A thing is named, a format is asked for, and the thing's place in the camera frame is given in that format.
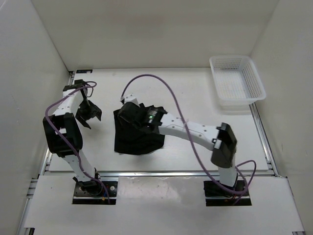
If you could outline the black shorts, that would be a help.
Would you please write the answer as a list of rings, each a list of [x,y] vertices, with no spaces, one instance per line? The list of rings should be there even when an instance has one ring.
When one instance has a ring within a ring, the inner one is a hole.
[[[115,110],[114,126],[114,151],[120,154],[144,155],[161,149],[164,146],[165,136],[155,133],[144,133],[124,120],[118,118]]]

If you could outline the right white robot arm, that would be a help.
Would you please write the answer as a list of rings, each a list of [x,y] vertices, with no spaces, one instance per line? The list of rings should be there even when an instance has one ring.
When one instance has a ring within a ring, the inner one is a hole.
[[[145,134],[173,136],[190,141],[194,151],[195,144],[199,144],[211,151],[211,163],[218,167],[219,181],[213,179],[201,167],[207,176],[216,184],[222,194],[230,196],[239,194],[237,190],[238,173],[235,169],[235,154],[237,139],[227,123],[220,126],[209,126],[195,122],[186,122],[182,117],[175,117],[163,107],[145,107],[126,102],[117,112],[117,118],[122,124],[127,124]]]

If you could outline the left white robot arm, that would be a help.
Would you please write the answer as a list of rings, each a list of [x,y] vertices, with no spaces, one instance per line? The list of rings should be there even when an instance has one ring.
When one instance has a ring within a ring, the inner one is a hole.
[[[72,85],[66,85],[61,100],[46,109],[43,126],[49,151],[69,164],[76,174],[74,181],[81,190],[92,196],[100,196],[105,189],[99,173],[82,151],[83,137],[78,125],[90,129],[88,120],[101,120],[101,109],[89,100],[91,95],[88,89],[95,86],[96,82],[84,80],[75,80]]]

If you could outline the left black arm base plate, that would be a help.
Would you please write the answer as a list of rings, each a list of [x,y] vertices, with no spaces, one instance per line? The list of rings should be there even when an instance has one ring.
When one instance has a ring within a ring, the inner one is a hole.
[[[103,184],[106,186],[106,189],[109,193],[108,200],[107,194],[104,190],[96,190],[92,193],[89,193],[79,186],[76,183],[72,204],[75,205],[115,205],[117,199],[117,190],[118,190],[118,182],[117,181],[103,181]]]

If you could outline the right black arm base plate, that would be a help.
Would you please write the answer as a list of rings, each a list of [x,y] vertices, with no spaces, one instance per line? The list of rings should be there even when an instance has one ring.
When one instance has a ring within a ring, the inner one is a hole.
[[[203,182],[205,203],[207,207],[251,206],[249,191],[243,196],[224,191],[212,181]]]

